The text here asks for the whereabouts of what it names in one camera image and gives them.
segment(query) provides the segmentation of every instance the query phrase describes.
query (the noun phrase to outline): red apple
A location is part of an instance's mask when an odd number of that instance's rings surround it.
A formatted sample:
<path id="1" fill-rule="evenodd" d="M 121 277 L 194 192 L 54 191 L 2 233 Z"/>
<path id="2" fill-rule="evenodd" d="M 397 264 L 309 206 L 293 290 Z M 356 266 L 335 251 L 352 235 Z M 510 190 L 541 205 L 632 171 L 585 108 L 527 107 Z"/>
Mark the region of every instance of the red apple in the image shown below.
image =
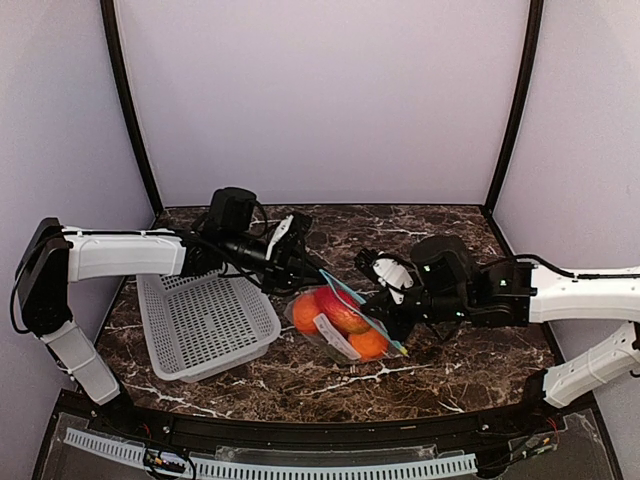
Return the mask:
<path id="1" fill-rule="evenodd" d="M 336 289 L 336 291 L 344 303 L 360 310 L 358 302 L 351 298 L 347 292 L 340 289 Z M 364 318 L 340 301 L 331 287 L 320 287 L 315 291 L 314 296 L 320 310 L 338 330 L 347 333 L 364 333 L 371 328 L 371 325 Z"/>

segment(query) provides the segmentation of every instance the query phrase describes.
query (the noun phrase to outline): black base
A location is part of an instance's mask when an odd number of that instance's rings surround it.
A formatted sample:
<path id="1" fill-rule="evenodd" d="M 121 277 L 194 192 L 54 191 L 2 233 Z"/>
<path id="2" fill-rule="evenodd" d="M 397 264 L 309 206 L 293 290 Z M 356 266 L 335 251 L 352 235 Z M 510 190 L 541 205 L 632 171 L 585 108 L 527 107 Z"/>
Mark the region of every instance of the black base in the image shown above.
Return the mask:
<path id="1" fill-rule="evenodd" d="M 555 412 L 562 429 L 562 417 L 591 409 L 602 435 L 616 480 L 622 480 L 610 438 L 592 395 L 584 395 L 569 407 Z M 48 452 L 56 418 L 66 412 L 89 420 L 89 428 L 123 436 L 112 425 L 95 416 L 95 409 L 82 394 L 60 393 L 43 441 L 33 479 L 38 480 Z M 509 452 L 509 440 L 545 431 L 546 416 L 531 407 L 510 405 L 491 410 L 416 420 L 372 423 L 275 423 L 222 420 L 135 408 L 136 417 L 150 429 L 154 439 L 176 449 L 215 453 L 220 446 L 266 450 L 354 451 L 437 445 L 438 452 L 463 450 L 475 453 L 479 465 Z"/>

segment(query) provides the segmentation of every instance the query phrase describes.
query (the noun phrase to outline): plastic bag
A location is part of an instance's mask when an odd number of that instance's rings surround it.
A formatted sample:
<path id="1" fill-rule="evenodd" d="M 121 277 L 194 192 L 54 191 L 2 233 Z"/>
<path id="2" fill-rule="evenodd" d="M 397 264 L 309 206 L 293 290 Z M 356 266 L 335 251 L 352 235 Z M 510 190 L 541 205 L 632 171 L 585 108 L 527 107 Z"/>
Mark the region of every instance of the plastic bag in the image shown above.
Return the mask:
<path id="1" fill-rule="evenodd" d="M 306 290 L 287 305 L 286 317 L 309 342 L 338 365 L 406 355 L 382 322 L 360 313 L 364 299 L 323 272 L 328 285 Z"/>

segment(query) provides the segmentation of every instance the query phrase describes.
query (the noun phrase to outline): robotic arm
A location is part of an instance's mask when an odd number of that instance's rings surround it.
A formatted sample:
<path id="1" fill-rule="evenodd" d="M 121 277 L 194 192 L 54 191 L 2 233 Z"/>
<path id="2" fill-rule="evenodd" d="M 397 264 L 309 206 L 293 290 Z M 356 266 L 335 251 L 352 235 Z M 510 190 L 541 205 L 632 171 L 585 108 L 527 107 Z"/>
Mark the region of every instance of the robotic arm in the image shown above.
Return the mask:
<path id="1" fill-rule="evenodd" d="M 225 264 L 275 295 L 325 283 L 304 251 L 311 219 L 294 212 L 280 222 L 267 244 L 248 233 L 256 205 L 255 195 L 246 190 L 218 190 L 209 211 L 192 229 L 182 231 L 84 230 L 63 227 L 54 218 L 43 220 L 16 273 L 11 297 L 14 328 L 42 340 L 96 405 L 126 416 L 131 400 L 76 324 L 67 303 L 68 283 L 138 274 L 194 276 Z M 13 318 L 16 295 L 24 330 Z M 126 427 L 126 421 L 119 423 Z"/>
<path id="2" fill-rule="evenodd" d="M 539 264 L 522 259 L 536 260 Z M 582 355 L 530 377 L 525 396 L 561 408 L 640 364 L 640 267 L 567 272 L 535 255 L 480 267 L 458 237 L 415 245 L 411 262 L 362 250 L 356 267 L 384 290 L 362 306 L 403 341 L 413 326 L 468 321 L 526 326 L 561 319 L 624 320 Z"/>
<path id="3" fill-rule="evenodd" d="M 113 275 L 194 276 L 228 264 L 274 295 L 326 283 L 305 251 L 311 219 L 293 213 L 267 241 L 266 227 L 259 237 L 248 233 L 256 206 L 262 210 L 253 193 L 225 188 L 189 230 L 82 230 L 43 220 L 16 273 L 14 328 L 41 339 L 95 404 L 119 412 L 113 421 L 131 400 L 75 323 L 68 283 Z M 640 364 L 640 267 L 567 272 L 536 256 L 479 266 L 460 238 L 443 236 L 416 244 L 410 261 L 363 249 L 355 265 L 382 286 L 362 312 L 381 320 L 394 340 L 405 340 L 416 323 L 433 328 L 463 321 L 481 327 L 566 318 L 628 321 L 572 361 L 532 375 L 525 389 L 530 399 L 560 408 Z M 13 318 L 16 295 L 24 330 Z M 120 426 L 126 427 L 124 419 Z"/>

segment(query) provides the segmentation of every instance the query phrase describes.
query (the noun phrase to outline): black metal frame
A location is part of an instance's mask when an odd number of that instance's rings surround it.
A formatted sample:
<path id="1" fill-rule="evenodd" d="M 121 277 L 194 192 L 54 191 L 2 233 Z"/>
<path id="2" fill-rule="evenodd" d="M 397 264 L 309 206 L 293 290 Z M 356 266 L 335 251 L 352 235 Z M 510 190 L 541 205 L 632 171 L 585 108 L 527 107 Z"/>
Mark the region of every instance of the black metal frame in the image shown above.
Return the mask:
<path id="1" fill-rule="evenodd" d="M 498 204 L 500 191 L 507 176 L 509 162 L 513 155 L 513 147 L 516 144 L 518 130 L 520 129 L 520 122 L 522 121 L 522 114 L 524 113 L 524 106 L 527 101 L 527 93 L 529 92 L 529 83 L 531 82 L 536 49 L 538 47 L 543 5 L 544 0 L 531 0 L 529 4 L 529 18 L 527 20 L 527 30 L 524 37 L 524 48 L 522 49 L 520 70 L 518 71 L 518 80 L 513 94 L 507 129 L 502 140 L 502 147 L 500 148 L 496 169 L 493 172 L 489 193 L 484 203 L 484 208 L 489 215 L 493 215 L 493 211 Z"/>
<path id="2" fill-rule="evenodd" d="M 136 109 L 133 104 L 133 97 L 131 96 L 131 88 L 129 87 L 129 80 L 127 79 L 127 69 L 122 54 L 120 34 L 118 33 L 118 21 L 116 19 L 113 1 L 114 0 L 100 0 L 104 34 L 107 40 L 107 48 L 109 49 L 109 58 L 111 59 L 111 69 L 113 70 L 113 78 L 116 83 L 116 89 L 118 90 L 118 97 L 120 98 L 122 115 L 127 125 L 129 140 L 131 141 L 131 147 L 133 148 L 138 169 L 140 170 L 140 176 L 142 177 L 144 188 L 147 191 L 151 208 L 153 208 L 156 215 L 159 215 L 164 210 L 164 206 L 160 198 L 158 185 L 153 177 L 149 156 L 144 147 L 144 140 L 142 139 L 140 125 L 138 124 L 138 116 L 136 115 Z"/>
<path id="3" fill-rule="evenodd" d="M 613 451 L 611 439 L 597 404 L 590 395 L 584 395 L 561 416 L 591 409 L 613 470 L 614 478 L 622 480 L 622 473 Z M 440 453 L 463 450 L 487 459 L 502 457 L 509 452 L 508 441 L 502 435 L 485 430 L 487 424 L 506 424 L 521 415 L 518 405 L 444 417 L 430 417 L 392 422 L 353 423 L 278 423 L 234 421 L 136 408 L 153 438 L 176 449 L 215 454 L 218 447 L 254 448 L 296 451 L 354 451 L 379 450 L 424 445 L 437 445 Z M 49 444 L 60 413 L 68 413 L 89 420 L 89 428 L 120 435 L 94 413 L 93 405 L 84 395 L 62 390 L 52 413 L 45 441 L 40 447 L 33 480 L 40 480 L 47 458 Z"/>
<path id="4" fill-rule="evenodd" d="M 529 16 L 524 39 L 522 58 L 518 72 L 518 79 L 514 91 L 509 119 L 502 142 L 502 147 L 495 171 L 491 181 L 487 198 L 484 205 L 475 205 L 480 208 L 487 224 L 495 235 L 500 247 L 506 255 L 513 255 L 508 242 L 500 227 L 493 218 L 493 213 L 497 205 L 501 189 L 503 187 L 509 162 L 511 160 L 515 146 L 518 130 L 522 120 L 526 103 L 529 83 L 533 71 L 536 47 L 542 22 L 542 10 L 544 0 L 530 0 Z M 163 210 L 160 194 L 153 176 L 149 158 L 144 147 L 138 118 L 136 116 L 131 90 L 127 80 L 127 73 L 118 34 L 118 25 L 115 15 L 114 0 L 101 0 L 102 16 L 104 22 L 105 35 L 109 48 L 109 55 L 113 68 L 114 79 L 120 97 L 122 112 L 127 124 L 127 130 L 131 140 L 138 168 L 142 176 L 149 201 L 156 216 Z M 542 326 L 544 334 L 555 356 L 556 362 L 564 361 L 562 353 L 553 336 L 548 324 Z M 61 411 L 66 411 L 78 416 L 92 419 L 91 405 L 79 394 L 62 391 L 58 403 L 54 410 L 54 417 L 49 423 L 47 432 L 50 437 L 51 430 L 55 427 L 55 415 Z M 595 401 L 593 394 L 589 393 L 573 402 L 570 407 L 563 409 L 563 412 L 570 413 L 579 409 L 591 408 L 598 423 L 598 428 L 603 436 L 607 454 L 616 479 L 622 479 L 622 473 L 614 454 L 611 439 L 602 419 L 602 415 Z M 176 447 L 187 447 L 201 451 L 215 451 L 215 447 L 220 444 L 257 447 L 266 446 L 270 448 L 296 449 L 321 449 L 330 446 L 340 449 L 340 446 L 351 449 L 384 448 L 388 446 L 402 446 L 407 442 L 412 445 L 424 443 L 437 443 L 441 450 L 464 448 L 466 451 L 482 452 L 488 449 L 507 448 L 505 440 L 495 440 L 485 442 L 483 445 L 474 445 L 472 432 L 476 433 L 479 422 L 484 422 L 486 418 L 497 418 L 501 416 L 513 415 L 517 406 L 499 407 L 490 410 L 460 414 L 455 416 L 433 417 L 399 422 L 382 422 L 375 424 L 278 424 L 271 422 L 248 422 L 233 420 L 217 420 L 188 415 L 171 414 L 168 412 L 138 409 L 147 418 L 152 430 L 161 431 L 163 426 L 170 426 L 171 440 Z M 99 420 L 92 419 L 92 427 L 104 429 L 104 425 Z M 372 442 L 367 443 L 364 438 L 371 437 Z M 41 450 L 38 457 L 38 465 L 35 474 L 39 471 L 39 465 L 44 459 L 45 453 Z"/>

